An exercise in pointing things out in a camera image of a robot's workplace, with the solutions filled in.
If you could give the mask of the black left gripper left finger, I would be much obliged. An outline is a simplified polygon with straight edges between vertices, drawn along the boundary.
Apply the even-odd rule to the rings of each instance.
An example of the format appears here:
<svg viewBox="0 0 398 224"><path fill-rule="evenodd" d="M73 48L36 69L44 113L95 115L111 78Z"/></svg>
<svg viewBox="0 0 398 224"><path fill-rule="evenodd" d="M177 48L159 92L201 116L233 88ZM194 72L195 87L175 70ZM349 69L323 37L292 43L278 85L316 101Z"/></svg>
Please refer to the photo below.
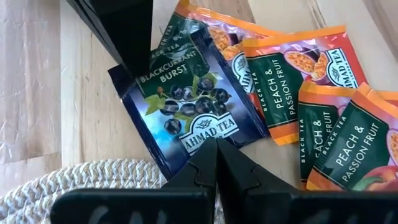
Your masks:
<svg viewBox="0 0 398 224"><path fill-rule="evenodd" d="M208 138L187 161L182 169L162 188L216 187L218 145L215 138Z"/></svg>

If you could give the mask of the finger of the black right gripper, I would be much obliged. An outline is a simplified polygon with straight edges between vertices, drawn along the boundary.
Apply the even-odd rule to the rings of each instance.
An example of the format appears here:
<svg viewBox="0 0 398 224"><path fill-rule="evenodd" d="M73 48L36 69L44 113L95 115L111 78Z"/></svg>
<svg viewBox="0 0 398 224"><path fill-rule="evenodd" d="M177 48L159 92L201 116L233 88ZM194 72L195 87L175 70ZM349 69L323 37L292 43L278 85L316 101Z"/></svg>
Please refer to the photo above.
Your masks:
<svg viewBox="0 0 398 224"><path fill-rule="evenodd" d="M153 0L66 0L133 77L149 73Z"/></svg>

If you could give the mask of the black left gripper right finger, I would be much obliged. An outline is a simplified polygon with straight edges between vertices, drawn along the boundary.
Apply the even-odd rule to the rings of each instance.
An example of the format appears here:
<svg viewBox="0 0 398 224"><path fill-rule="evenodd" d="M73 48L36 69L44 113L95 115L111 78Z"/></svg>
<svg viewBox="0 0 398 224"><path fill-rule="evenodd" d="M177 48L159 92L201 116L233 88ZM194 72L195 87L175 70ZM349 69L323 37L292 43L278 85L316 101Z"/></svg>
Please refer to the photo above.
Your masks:
<svg viewBox="0 0 398 224"><path fill-rule="evenodd" d="M237 187L248 191L295 191L295 188L272 174L235 145L225 139L218 139L218 182L221 186Z"/></svg>

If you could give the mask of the dark green foil packet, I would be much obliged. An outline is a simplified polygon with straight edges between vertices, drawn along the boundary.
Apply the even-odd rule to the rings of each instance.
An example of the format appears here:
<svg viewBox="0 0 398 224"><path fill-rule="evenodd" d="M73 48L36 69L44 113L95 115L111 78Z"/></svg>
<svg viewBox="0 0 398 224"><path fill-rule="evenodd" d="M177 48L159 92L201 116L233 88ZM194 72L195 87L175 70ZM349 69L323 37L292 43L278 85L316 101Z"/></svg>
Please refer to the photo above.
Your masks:
<svg viewBox="0 0 398 224"><path fill-rule="evenodd" d="M149 73L132 77L120 65L113 85L140 137L170 179L208 138L243 147L267 135L207 28L151 52Z"/></svg>

